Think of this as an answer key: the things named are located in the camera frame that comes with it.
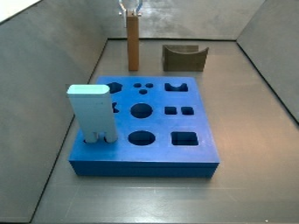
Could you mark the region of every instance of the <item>metal clamp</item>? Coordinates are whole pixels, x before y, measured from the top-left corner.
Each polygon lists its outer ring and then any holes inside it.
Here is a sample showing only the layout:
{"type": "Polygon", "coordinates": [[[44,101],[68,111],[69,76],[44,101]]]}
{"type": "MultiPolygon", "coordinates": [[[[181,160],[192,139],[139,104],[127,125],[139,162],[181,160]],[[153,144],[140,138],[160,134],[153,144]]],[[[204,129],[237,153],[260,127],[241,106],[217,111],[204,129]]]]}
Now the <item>metal clamp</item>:
{"type": "MultiPolygon", "coordinates": [[[[119,1],[119,16],[124,17],[124,26],[127,27],[127,8],[123,4],[123,0],[117,1],[119,1]]],[[[141,17],[141,12],[139,12],[141,7],[143,7],[143,0],[136,0],[136,7],[133,9],[133,14],[137,17],[141,17]]]]}

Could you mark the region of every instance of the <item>brown arch block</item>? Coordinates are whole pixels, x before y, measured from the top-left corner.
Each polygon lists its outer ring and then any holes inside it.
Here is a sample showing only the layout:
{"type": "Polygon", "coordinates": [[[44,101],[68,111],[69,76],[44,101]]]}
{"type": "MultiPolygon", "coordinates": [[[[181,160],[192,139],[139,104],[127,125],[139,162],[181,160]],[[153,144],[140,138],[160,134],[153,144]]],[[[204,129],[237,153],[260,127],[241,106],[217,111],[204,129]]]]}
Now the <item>brown arch block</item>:
{"type": "Polygon", "coordinates": [[[197,45],[163,45],[163,70],[201,72],[209,48],[199,52],[197,45]]]}

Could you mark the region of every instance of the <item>gray floor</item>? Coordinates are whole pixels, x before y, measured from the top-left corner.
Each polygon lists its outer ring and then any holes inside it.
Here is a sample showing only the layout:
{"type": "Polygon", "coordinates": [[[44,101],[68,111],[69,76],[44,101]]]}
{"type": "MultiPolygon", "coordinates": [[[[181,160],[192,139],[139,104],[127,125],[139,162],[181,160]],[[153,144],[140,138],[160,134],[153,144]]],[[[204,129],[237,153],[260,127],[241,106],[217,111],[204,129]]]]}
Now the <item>gray floor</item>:
{"type": "Polygon", "coordinates": [[[50,175],[36,223],[297,222],[299,130],[235,42],[140,42],[127,71],[127,42],[108,41],[100,75],[193,76],[221,163],[212,179],[77,177],[68,163],[74,123],[50,175]],[[163,44],[209,47],[203,73],[164,73],[163,44]]]}

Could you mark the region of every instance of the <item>wooden stick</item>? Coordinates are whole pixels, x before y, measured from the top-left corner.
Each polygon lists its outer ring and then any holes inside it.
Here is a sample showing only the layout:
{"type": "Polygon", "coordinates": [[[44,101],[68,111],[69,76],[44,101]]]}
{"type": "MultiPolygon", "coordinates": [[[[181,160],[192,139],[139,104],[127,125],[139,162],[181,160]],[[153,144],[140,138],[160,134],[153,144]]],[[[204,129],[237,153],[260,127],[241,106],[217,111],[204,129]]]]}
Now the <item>wooden stick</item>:
{"type": "Polygon", "coordinates": [[[125,16],[128,71],[139,69],[139,23],[137,16],[129,11],[125,16]]]}

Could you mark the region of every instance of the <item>gray wall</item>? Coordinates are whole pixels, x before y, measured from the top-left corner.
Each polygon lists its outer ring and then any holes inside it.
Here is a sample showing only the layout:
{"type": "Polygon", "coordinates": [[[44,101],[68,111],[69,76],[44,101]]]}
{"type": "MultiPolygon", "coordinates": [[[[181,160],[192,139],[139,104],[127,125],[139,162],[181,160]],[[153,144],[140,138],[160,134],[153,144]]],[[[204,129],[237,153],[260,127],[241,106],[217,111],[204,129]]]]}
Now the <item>gray wall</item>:
{"type": "Polygon", "coordinates": [[[237,43],[299,122],[297,12],[297,0],[267,0],[237,43]]]}
{"type": "MultiPolygon", "coordinates": [[[[124,0],[128,9],[135,0],[124,0]]],[[[236,40],[264,0],[144,0],[140,38],[236,40]]],[[[117,0],[96,0],[109,38],[127,36],[117,0]]]]}
{"type": "Polygon", "coordinates": [[[44,0],[0,26],[0,221],[28,222],[106,38],[93,1],[44,0]]]}

